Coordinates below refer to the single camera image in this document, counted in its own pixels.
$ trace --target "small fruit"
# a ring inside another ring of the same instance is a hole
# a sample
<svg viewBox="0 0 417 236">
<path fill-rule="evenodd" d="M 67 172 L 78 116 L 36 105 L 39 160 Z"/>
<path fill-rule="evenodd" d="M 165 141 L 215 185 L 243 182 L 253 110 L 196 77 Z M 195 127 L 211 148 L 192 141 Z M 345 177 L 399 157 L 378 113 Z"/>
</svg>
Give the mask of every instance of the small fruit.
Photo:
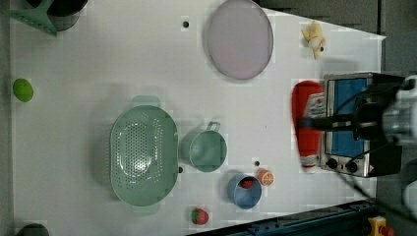
<svg viewBox="0 0 417 236">
<path fill-rule="evenodd" d="M 273 174 L 269 170 L 262 169 L 258 174 L 258 179 L 261 184 L 269 186 L 273 183 Z"/>
<path fill-rule="evenodd" d="M 209 214 L 201 208 L 194 208 L 191 212 L 191 220 L 195 224 L 206 224 L 209 221 Z"/>
<path fill-rule="evenodd" d="M 242 187 L 242 188 L 244 188 L 244 189 L 250 189 L 250 188 L 252 188 L 252 186 L 254 186 L 254 183 L 255 183 L 254 178 L 247 177 L 247 178 L 244 178 L 239 183 L 239 186 Z"/>
<path fill-rule="evenodd" d="M 17 79 L 13 83 L 13 93 L 22 102 L 28 102 L 33 98 L 33 87 L 25 79 Z"/>
</svg>

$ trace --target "small dark hole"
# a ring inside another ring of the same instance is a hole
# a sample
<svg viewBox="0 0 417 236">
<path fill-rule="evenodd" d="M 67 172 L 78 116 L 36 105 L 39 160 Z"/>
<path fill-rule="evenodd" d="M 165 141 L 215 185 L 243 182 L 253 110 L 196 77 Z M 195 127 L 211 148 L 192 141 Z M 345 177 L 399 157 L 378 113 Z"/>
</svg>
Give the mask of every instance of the small dark hole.
<svg viewBox="0 0 417 236">
<path fill-rule="evenodd" d="M 183 27 L 184 28 L 188 28 L 190 26 L 190 23 L 189 22 L 183 22 Z"/>
</svg>

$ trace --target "round plate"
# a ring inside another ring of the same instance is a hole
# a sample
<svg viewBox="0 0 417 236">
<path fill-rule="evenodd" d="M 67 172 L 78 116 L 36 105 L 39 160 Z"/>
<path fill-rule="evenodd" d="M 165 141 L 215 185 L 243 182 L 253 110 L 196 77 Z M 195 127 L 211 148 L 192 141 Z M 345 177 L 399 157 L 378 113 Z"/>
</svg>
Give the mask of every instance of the round plate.
<svg viewBox="0 0 417 236">
<path fill-rule="evenodd" d="M 208 51 L 215 67 L 233 79 L 252 79 L 267 66 L 273 49 L 268 16 L 251 0 L 228 0 L 208 28 Z"/>
</svg>

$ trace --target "oven knob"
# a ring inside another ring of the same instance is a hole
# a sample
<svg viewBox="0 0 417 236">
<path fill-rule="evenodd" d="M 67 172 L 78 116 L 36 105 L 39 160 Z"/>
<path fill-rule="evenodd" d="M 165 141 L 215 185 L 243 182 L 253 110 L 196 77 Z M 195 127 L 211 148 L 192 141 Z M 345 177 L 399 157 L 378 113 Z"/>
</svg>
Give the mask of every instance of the oven knob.
<svg viewBox="0 0 417 236">
<path fill-rule="evenodd" d="M 355 173 L 356 171 L 358 171 L 358 165 L 355 162 L 347 163 L 345 166 L 347 171 L 349 171 L 350 173 Z"/>
<path fill-rule="evenodd" d="M 328 162 L 326 163 L 326 165 L 330 168 L 330 169 L 335 169 L 337 167 L 337 160 L 330 158 L 328 160 Z"/>
</svg>

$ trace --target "green ball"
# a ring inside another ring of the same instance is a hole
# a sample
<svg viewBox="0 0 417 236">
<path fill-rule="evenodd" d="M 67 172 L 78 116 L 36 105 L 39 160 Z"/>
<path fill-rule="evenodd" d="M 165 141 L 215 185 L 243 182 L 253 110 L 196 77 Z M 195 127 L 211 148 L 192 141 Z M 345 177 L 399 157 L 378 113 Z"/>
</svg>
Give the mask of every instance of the green ball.
<svg viewBox="0 0 417 236">
<path fill-rule="evenodd" d="M 13 83 L 13 93 L 22 102 L 28 102 L 33 98 L 33 87 L 25 79 L 17 79 Z"/>
</svg>

